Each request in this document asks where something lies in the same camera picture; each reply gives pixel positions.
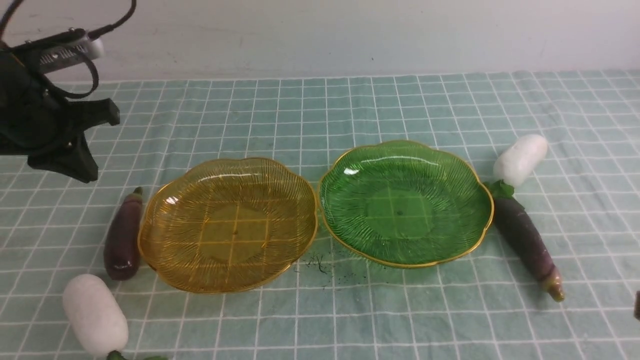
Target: gold rim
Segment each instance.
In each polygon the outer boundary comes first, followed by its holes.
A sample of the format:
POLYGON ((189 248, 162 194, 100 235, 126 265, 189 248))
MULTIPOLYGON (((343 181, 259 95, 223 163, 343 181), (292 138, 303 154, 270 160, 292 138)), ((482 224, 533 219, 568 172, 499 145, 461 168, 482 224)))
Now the gold rim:
POLYGON ((145 208, 145 214, 143 216, 143 220, 142 220, 142 225, 140 226, 140 230, 138 231, 138 251, 140 252, 140 256, 142 257, 142 259, 145 260, 145 263, 157 274, 157 276, 162 279, 166 284, 169 284, 170 286, 178 289, 178 290, 182 290, 182 291, 186 291, 186 292, 190 292, 190 293, 201 293, 201 294, 217 294, 217 293, 239 293, 242 291, 247 291, 247 290, 251 290, 251 289, 255 289, 258 288, 259 286, 265 285, 273 280, 275 280, 278 276, 282 275, 285 271, 287 271, 291 265, 293 265, 300 257, 302 257, 302 255, 304 255, 307 250, 311 247, 311 245, 313 244, 313 242, 316 240, 316 236, 317 236, 317 232, 318 232, 318 218, 317 218, 317 210, 319 207, 319 200, 318 200, 318 196, 316 196, 316 193, 314 191, 314 187, 311 186, 311 184, 302 176, 296 174, 295 172, 291 171, 291 169, 289 169, 288 167, 286 167, 285 165, 283 165, 282 163, 274 160, 274 159, 269 159, 269 158, 261 158, 261 157, 252 157, 252 158, 243 158, 243 159, 228 159, 228 158, 222 158, 222 159, 213 159, 213 160, 207 160, 203 163, 200 163, 198 165, 196 165, 195 167, 191 168, 190 170, 187 170, 184 174, 182 174, 181 176, 179 176, 178 178, 174 179, 173 181, 170 181, 169 183, 163 185, 162 187, 160 187, 160 189, 153 194, 153 196, 151 196, 151 198, 149 198, 149 201, 147 202, 147 206, 145 208), (284 168, 286 171, 288 171, 288 173, 292 174, 293 176, 302 179, 303 182, 307 185, 308 190, 311 192, 311 194, 313 195, 314 198, 314 222, 315 222, 315 226, 314 226, 314 232, 310 237, 309 243, 307 244, 307 246, 305 246, 304 248, 302 248, 299 252, 298 255, 289 262, 289 264, 287 264, 285 267, 283 267, 280 271, 278 271, 277 273, 273 274, 272 276, 269 276, 263 280, 260 280, 259 282, 256 282, 255 284, 251 284, 248 286, 244 286, 242 288, 237 288, 233 291, 222 291, 222 290, 214 290, 214 291, 198 291, 198 292, 193 292, 193 291, 189 291, 186 289, 182 289, 174 284, 172 284, 161 272, 158 272, 156 268, 154 268, 151 264, 149 264, 149 262, 147 261, 144 252, 142 251, 142 246, 141 246, 141 238, 142 238, 142 233, 143 233, 143 228, 144 228, 144 224, 147 223, 148 220, 151 219, 151 204, 157 201, 157 198, 160 196, 160 193, 162 193, 162 191, 167 188, 168 186, 170 186, 171 184, 173 184, 174 182, 176 182, 177 180, 183 178, 184 176, 186 176, 187 174, 191 173, 192 171, 200 168, 200 167, 204 167, 207 164, 211 164, 211 163, 215 163, 215 162, 220 162, 220 161, 235 161, 235 162, 242 162, 242 161, 246 161, 246 160, 266 160, 267 162, 271 162, 273 164, 275 164, 278 167, 282 167, 284 168))
POLYGON ((452 156, 452 157, 454 157, 456 159, 461 160, 465 164, 465 166, 467 166, 469 168, 469 170, 471 170, 471 173, 473 173, 474 177, 476 178, 476 182, 478 183, 478 185, 480 185, 480 187, 484 190, 484 192, 486 192, 487 196, 489 197, 489 201, 491 203, 491 212, 489 214, 489 220, 487 221, 486 225, 484 226, 482 234, 480 235, 480 237, 478 238, 476 243, 472 247, 467 249, 465 252, 463 252, 461 254, 458 254, 456 256, 453 256, 451 258, 445 259, 445 260, 432 261, 430 263, 424 263, 424 264, 399 264, 399 263, 391 263, 389 261, 385 261, 385 260, 374 258, 373 256, 365 254, 362 251, 356 250, 352 246, 348 245, 344 240, 340 239, 340 237, 338 237, 333 232, 333 230, 329 226, 329 223, 326 220, 326 214, 324 213, 324 207, 320 206, 320 212, 322 214, 322 220, 323 220, 323 223, 324 223, 324 227, 329 231, 329 233, 331 234, 331 236, 333 236, 334 239, 338 240, 339 243, 341 243, 343 246, 345 246, 347 249, 351 250, 352 252, 354 252, 354 253, 356 253, 356 254, 358 254, 360 256, 363 256, 363 257, 365 257, 365 258, 367 258, 367 259, 369 259, 371 261, 374 261, 376 263, 379 263, 379 264, 382 264, 382 265, 385 265, 385 266, 389 266, 389 267, 394 267, 394 268, 403 268, 403 269, 426 268, 426 267, 429 267, 429 266, 434 266, 434 265, 438 265, 438 264, 442 264, 442 263, 448 263, 450 261, 454 261, 455 259, 459 259, 459 258, 462 258, 463 256, 469 255, 473 250, 476 250, 478 248, 478 246, 480 246, 480 244, 482 244, 482 242, 484 240, 484 237, 486 236, 486 232, 489 230, 489 227, 491 226, 491 222, 493 221, 493 210, 494 210, 493 197, 491 196, 491 192, 489 192, 489 189, 487 189, 486 186, 482 183, 482 181, 480 181, 480 177, 478 177, 478 174, 476 173, 474 168, 472 168, 471 165, 469 165, 467 163, 467 161, 465 161, 463 158, 461 158, 458 155, 455 155, 455 154, 453 154, 451 152, 434 149, 434 148, 432 148, 430 146, 424 145, 423 143, 415 142, 413 140, 390 140, 390 141, 386 141, 386 142, 381 142, 381 143, 376 144, 376 145, 362 145, 362 146, 354 147, 353 149, 347 150, 344 154, 340 155, 340 157, 333 162, 333 165, 331 166, 329 171, 324 173, 324 175, 320 178, 320 181, 318 181, 318 185, 317 185, 317 195, 318 195, 318 197, 321 196, 320 194, 321 194, 322 183, 323 183, 325 177, 327 175, 331 174, 331 172, 334 170, 335 166, 347 154, 349 154, 352 151, 358 150, 358 149, 364 149, 366 147, 379 147, 379 146, 390 144, 390 143, 394 143, 394 142, 397 142, 397 143, 412 143, 412 144, 415 144, 415 145, 419 145, 419 146, 421 146, 421 147, 423 147, 423 148, 425 148, 427 150, 431 150, 431 151, 441 152, 443 154, 447 154, 449 156, 452 156))

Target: white radish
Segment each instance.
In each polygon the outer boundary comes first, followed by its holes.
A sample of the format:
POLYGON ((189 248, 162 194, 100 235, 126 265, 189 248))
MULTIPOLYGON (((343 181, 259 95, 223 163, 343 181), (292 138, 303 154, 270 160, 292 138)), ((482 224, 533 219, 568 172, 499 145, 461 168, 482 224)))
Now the white radish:
POLYGON ((517 188, 545 158, 548 148, 549 143, 544 137, 537 134, 525 135, 498 157, 493 166, 493 175, 517 188))
POLYGON ((104 357, 127 345, 127 319, 99 277, 83 274, 69 281, 62 294, 62 307, 76 338, 89 354, 104 357))

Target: cable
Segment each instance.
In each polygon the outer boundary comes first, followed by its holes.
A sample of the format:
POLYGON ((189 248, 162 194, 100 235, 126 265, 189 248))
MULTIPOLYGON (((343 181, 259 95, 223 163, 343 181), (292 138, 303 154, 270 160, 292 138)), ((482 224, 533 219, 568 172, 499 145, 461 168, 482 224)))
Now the cable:
POLYGON ((18 10, 18 6, 20 6, 23 1, 24 0, 13 0, 13 2, 9 4, 9 7, 4 12, 2 19, 0 20, 0 40, 2 40, 4 36, 4 31, 6 30, 6 26, 9 24, 9 20, 11 20, 11 17, 15 13, 15 11, 18 10))
POLYGON ((120 20, 114 22, 111 25, 105 25, 99 29, 89 31, 89 33, 87 34, 89 36, 89 39, 95 40, 106 33, 112 32, 113 30, 115 30, 116 28, 120 27, 122 24, 127 22, 127 20, 129 20, 129 18, 136 11, 136 5, 137 5, 136 3, 137 3, 137 0, 131 0, 131 7, 129 8, 129 11, 126 14, 124 14, 124 16, 120 20))

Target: glass plate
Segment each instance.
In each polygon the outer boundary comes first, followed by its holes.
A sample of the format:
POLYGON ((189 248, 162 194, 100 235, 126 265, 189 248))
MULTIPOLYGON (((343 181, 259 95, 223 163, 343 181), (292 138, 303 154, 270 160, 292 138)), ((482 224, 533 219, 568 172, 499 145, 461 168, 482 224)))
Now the glass plate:
POLYGON ((276 161, 212 160, 153 196, 138 247, 158 276, 180 290, 248 290, 308 249, 316 209, 311 185, 276 161))
POLYGON ((406 140, 348 151, 318 192, 332 236, 387 266, 460 258, 480 245, 493 218, 493 199, 470 165, 406 140))

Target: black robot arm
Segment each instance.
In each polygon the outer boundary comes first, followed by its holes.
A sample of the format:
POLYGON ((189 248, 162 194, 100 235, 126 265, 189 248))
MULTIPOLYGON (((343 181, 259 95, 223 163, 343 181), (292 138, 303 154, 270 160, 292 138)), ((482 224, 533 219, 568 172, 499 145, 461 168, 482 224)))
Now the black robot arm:
POLYGON ((98 179, 98 166, 84 132, 94 126, 120 123, 111 99, 69 101, 89 95, 98 85, 91 57, 92 42, 131 17, 136 1, 118 22, 86 32, 70 29, 51 37, 8 47, 2 41, 6 24, 21 0, 13 0, 0 20, 0 156, 27 156, 31 168, 53 171, 89 183, 98 179), (45 73, 84 63, 93 77, 87 94, 71 94, 45 73))

